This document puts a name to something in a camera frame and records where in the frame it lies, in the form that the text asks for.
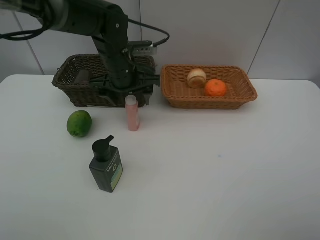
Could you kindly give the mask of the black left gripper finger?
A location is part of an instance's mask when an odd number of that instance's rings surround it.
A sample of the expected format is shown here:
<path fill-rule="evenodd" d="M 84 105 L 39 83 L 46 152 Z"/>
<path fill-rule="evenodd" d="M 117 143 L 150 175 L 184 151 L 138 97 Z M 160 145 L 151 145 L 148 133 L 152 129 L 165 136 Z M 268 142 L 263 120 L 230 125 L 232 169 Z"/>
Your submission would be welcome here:
<path fill-rule="evenodd" d="M 147 86 L 141 90 L 141 100 L 143 106 L 148 106 L 150 104 L 151 96 L 153 95 L 154 87 Z"/>
<path fill-rule="evenodd" d="M 125 106 L 125 93 L 123 91 L 100 88 L 98 94 L 101 98 L 107 100 L 111 107 Z"/>

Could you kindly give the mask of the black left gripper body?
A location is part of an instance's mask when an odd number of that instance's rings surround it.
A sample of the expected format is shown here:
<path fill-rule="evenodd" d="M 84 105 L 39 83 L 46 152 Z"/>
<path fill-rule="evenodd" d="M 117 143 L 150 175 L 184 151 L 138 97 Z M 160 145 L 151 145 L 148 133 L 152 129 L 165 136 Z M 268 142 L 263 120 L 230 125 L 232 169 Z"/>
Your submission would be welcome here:
<path fill-rule="evenodd" d="M 102 37 L 93 37 L 107 73 L 93 77 L 89 85 L 97 89 L 109 89 L 129 93 L 139 93 L 144 87 L 159 86 L 160 76 L 149 65 L 137 63 L 126 47 L 115 49 Z"/>

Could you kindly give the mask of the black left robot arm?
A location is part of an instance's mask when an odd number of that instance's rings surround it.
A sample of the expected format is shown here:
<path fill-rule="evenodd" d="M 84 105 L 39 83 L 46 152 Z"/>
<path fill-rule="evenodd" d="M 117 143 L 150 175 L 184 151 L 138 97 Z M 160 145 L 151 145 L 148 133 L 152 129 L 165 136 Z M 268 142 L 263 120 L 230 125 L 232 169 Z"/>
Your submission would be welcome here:
<path fill-rule="evenodd" d="M 120 6 L 104 0 L 3 0 L 3 10 L 39 20 L 35 30 L 1 35 L 8 41 L 26 41 L 48 30 L 89 36 L 97 54 L 69 57 L 58 69 L 53 85 L 76 107 L 122 108 L 128 96 L 139 107 L 148 105 L 154 86 L 160 85 L 153 54 L 158 43 L 130 41 L 131 19 Z"/>

